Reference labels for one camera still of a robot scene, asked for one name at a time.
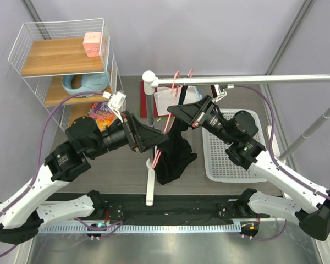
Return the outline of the pink wire hanger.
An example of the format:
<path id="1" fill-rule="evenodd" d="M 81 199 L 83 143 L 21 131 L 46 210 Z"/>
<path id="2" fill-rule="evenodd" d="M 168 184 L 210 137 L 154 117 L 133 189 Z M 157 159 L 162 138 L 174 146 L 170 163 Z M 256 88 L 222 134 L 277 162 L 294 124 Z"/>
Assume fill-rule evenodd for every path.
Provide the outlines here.
<path id="1" fill-rule="evenodd" d="M 193 68 L 191 68 L 189 70 L 189 72 L 187 73 L 187 78 L 191 78 L 193 76 Z M 180 85 L 180 86 L 177 86 L 175 87 L 175 84 L 174 82 L 176 81 L 176 79 L 180 77 L 180 71 L 177 71 L 174 75 L 174 78 L 173 78 L 173 83 L 172 83 L 172 86 L 171 86 L 171 94 L 174 94 L 174 100 L 173 100 L 173 103 L 172 105 L 175 105 L 176 103 L 176 99 L 178 97 L 178 90 L 181 90 L 183 85 Z M 168 114 L 168 118 L 167 118 L 167 121 L 166 121 L 166 125 L 164 127 L 164 130 L 163 132 L 166 134 L 168 132 L 168 130 L 172 127 L 172 125 L 169 125 L 170 121 L 171 121 L 171 117 L 172 117 L 172 114 L 169 113 Z M 158 148 L 156 150 L 156 153 L 155 153 L 155 157 L 153 159 L 153 162 L 152 162 L 152 169 L 155 169 L 157 163 L 158 163 L 158 160 L 160 158 L 160 155 L 161 155 L 162 151 L 160 151 Z"/>

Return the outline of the black tank top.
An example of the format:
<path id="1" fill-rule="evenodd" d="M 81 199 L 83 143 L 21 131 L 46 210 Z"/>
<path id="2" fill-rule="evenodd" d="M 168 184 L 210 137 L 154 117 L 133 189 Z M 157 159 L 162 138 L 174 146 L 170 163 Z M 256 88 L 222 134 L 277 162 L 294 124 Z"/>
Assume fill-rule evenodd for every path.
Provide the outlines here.
<path id="1" fill-rule="evenodd" d="M 179 179 L 187 166 L 197 159 L 197 153 L 193 152 L 187 139 L 182 136 L 182 132 L 187 129 L 188 126 L 184 122 L 174 118 L 167 133 L 168 140 L 158 146 L 161 154 L 155 166 L 155 172 L 157 181 L 162 185 Z"/>

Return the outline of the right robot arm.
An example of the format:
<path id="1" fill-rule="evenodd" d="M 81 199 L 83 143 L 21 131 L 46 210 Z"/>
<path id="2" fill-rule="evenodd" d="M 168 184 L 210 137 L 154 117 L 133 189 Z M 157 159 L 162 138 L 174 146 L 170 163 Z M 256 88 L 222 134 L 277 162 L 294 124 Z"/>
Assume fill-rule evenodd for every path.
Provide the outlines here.
<path id="1" fill-rule="evenodd" d="M 273 197 L 246 190 L 237 209 L 243 217 L 263 214 L 283 218 L 307 235 L 325 241 L 330 234 L 330 189 L 320 186 L 275 158 L 254 139 L 258 132 L 252 115 L 240 110 L 226 119 L 211 96 L 190 104 L 169 106 L 168 111 L 193 129 L 203 127 L 228 144 L 229 159 L 253 175 L 266 179 L 289 197 Z"/>

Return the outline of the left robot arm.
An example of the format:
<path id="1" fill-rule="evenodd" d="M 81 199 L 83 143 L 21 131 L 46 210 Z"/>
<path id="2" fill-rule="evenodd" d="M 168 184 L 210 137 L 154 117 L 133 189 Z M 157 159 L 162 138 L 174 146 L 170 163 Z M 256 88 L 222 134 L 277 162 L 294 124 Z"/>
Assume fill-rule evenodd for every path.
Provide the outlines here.
<path id="1" fill-rule="evenodd" d="M 47 226 L 74 218 L 101 219 L 107 203 L 96 190 L 54 205 L 45 206 L 43 202 L 89 170 L 88 160 L 123 146 L 143 153 L 168 139 L 166 134 L 142 124 L 128 111 L 122 112 L 121 119 L 103 131 L 91 117 L 80 117 L 65 134 L 67 141 L 46 157 L 37 177 L 0 203 L 0 242 L 18 245 Z"/>

